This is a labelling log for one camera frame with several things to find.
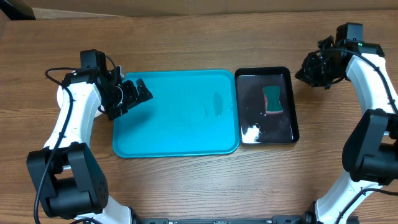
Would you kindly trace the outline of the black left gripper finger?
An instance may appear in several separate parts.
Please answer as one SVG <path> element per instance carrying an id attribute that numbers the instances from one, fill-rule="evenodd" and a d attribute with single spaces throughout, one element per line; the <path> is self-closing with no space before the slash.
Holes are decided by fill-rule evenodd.
<path id="1" fill-rule="evenodd" d="M 139 94 L 137 88 L 131 80 L 127 80 L 121 84 L 123 91 L 123 106 L 126 108 L 133 108 L 139 104 Z"/>
<path id="2" fill-rule="evenodd" d="M 137 84 L 137 86 L 136 86 L 136 90 L 137 90 L 136 104 L 137 105 L 153 99 L 153 95 L 149 91 L 149 89 L 146 87 L 143 79 L 141 79 L 141 78 L 137 79 L 136 84 Z"/>

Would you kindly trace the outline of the green scrub sponge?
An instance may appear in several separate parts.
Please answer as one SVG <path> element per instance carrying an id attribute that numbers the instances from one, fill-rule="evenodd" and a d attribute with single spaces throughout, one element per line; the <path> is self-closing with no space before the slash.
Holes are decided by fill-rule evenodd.
<path id="1" fill-rule="evenodd" d="M 280 87 L 276 85 L 265 86 L 263 89 L 265 113 L 266 114 L 280 114 L 283 112 L 283 107 L 280 103 Z"/>

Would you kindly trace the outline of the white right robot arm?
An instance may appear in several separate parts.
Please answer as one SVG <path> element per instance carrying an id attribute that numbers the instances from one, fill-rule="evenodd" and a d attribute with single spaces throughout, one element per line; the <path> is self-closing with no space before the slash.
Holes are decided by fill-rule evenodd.
<path id="1" fill-rule="evenodd" d="M 350 215 L 373 192 L 397 179 L 397 93 L 386 71 L 380 45 L 355 38 L 318 41 L 318 50 L 304 59 L 295 77 L 312 87 L 328 89 L 350 81 L 355 89 L 362 118 L 346 141 L 343 172 L 331 189 L 319 198 L 303 223 L 357 223 Z"/>

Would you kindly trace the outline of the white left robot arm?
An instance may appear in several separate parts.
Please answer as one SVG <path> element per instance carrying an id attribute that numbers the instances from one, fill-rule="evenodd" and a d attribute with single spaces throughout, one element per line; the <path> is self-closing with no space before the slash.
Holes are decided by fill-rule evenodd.
<path id="1" fill-rule="evenodd" d="M 116 83 L 111 84 L 107 75 Z M 108 190 L 106 177 L 90 151 L 95 114 L 103 103 L 118 109 L 117 118 L 129 109 L 152 99 L 142 79 L 123 80 L 118 69 L 67 68 L 58 83 L 63 102 L 49 139 L 39 151 L 28 154 L 26 164 L 36 190 L 34 221 L 39 223 L 39 208 L 48 217 L 72 223 L 141 223 L 131 208 L 118 203 Z"/>

